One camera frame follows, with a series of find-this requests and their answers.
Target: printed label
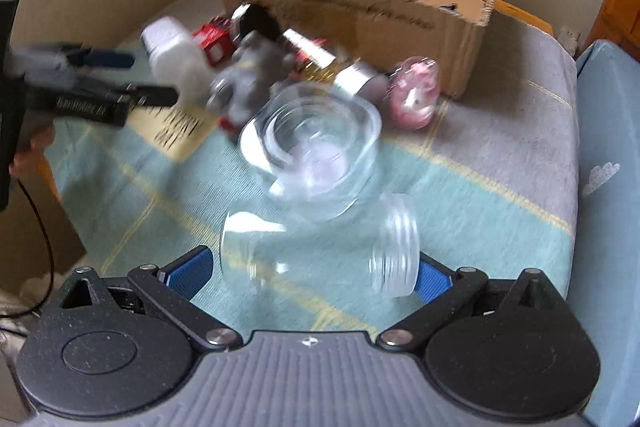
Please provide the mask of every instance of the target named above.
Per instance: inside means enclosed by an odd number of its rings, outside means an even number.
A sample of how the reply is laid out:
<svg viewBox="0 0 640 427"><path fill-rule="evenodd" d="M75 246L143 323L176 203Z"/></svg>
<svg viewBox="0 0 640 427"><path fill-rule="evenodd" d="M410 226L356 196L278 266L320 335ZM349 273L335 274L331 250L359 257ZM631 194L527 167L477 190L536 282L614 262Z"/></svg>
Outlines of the printed label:
<svg viewBox="0 0 640 427"><path fill-rule="evenodd" d="M196 107L138 107L127 120L146 142L178 163L191 156L217 124L215 115Z"/></svg>
<svg viewBox="0 0 640 427"><path fill-rule="evenodd" d="M71 111L76 116L104 116L107 107L102 104L87 102L86 100L75 100L59 96L56 99L56 109Z"/></svg>

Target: blue gripper pad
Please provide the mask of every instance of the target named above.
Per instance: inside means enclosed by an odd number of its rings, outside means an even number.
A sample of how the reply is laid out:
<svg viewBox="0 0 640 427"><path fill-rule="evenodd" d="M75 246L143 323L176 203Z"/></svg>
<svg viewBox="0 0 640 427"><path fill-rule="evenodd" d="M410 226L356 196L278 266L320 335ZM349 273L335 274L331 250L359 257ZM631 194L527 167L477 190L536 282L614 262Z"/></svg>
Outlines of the blue gripper pad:
<svg viewBox="0 0 640 427"><path fill-rule="evenodd" d="M196 247L161 269L160 280L185 299L193 299L213 274L213 253Z"/></svg>
<svg viewBox="0 0 640 427"><path fill-rule="evenodd" d="M425 303L430 303L453 286L451 277L431 266L426 261L420 261L418 280L414 291Z"/></svg>

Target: white plastic bottle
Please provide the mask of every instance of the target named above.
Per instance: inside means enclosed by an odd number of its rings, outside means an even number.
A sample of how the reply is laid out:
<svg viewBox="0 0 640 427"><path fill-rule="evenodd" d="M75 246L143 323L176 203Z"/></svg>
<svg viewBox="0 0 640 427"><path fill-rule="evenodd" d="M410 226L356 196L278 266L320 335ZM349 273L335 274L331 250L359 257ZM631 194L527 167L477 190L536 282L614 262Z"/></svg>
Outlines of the white plastic bottle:
<svg viewBox="0 0 640 427"><path fill-rule="evenodd" d="M144 29L141 39L155 80L178 90L177 105L206 105L214 72L190 31L173 17L162 17Z"/></svg>

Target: wooden furniture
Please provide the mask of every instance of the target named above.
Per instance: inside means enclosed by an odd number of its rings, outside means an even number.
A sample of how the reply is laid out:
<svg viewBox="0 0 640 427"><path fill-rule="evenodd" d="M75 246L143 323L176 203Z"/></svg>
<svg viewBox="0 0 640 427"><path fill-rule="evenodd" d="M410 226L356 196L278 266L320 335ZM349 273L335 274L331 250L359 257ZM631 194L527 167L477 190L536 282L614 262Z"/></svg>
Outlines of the wooden furniture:
<svg viewBox="0 0 640 427"><path fill-rule="evenodd" d="M551 27L551 24L543 21L540 17L536 17L529 12L525 12L523 9L518 8L513 4L509 4L508 2L501 0L495 0L494 9L500 13L504 13L505 15L514 17L515 19L527 23L531 26L535 26L539 30L548 33L552 37L554 36L554 29Z"/></svg>
<svg viewBox="0 0 640 427"><path fill-rule="evenodd" d="M583 49L597 39L615 42L640 61L640 0L604 0Z"/></svg>

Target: paper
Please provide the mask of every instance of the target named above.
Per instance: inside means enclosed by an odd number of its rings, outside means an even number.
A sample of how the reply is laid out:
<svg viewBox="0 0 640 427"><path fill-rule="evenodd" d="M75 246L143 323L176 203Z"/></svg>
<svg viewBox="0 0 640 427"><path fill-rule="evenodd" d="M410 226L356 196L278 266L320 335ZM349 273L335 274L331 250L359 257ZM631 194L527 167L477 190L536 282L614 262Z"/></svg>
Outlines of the paper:
<svg viewBox="0 0 640 427"><path fill-rule="evenodd" d="M133 110L127 125L165 156L182 163L218 126L218 119L197 107L140 107Z"/></svg>

